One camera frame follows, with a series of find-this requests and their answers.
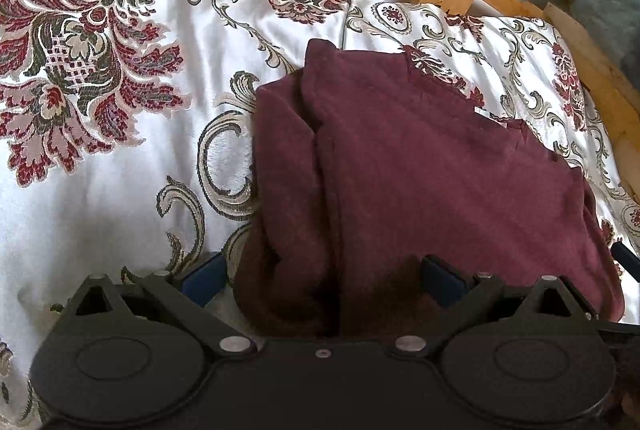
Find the bed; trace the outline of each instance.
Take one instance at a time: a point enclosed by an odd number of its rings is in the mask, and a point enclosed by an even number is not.
[[[640,96],[555,6],[482,0],[506,17],[479,18],[473,2],[0,0],[0,426],[39,425],[31,358],[90,273],[126,282],[222,251],[229,287],[207,308],[251,333],[232,285],[258,204],[254,89],[302,66],[311,38],[405,50],[524,119],[582,168],[607,241],[637,249]],[[620,278],[639,323],[638,283]]]

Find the metal screw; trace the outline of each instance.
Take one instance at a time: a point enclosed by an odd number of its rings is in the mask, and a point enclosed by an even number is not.
[[[251,340],[244,336],[227,336],[220,340],[220,349],[225,352],[244,352],[251,347]]]
[[[420,352],[427,346],[420,336],[401,336],[396,340],[396,347],[404,352]]]

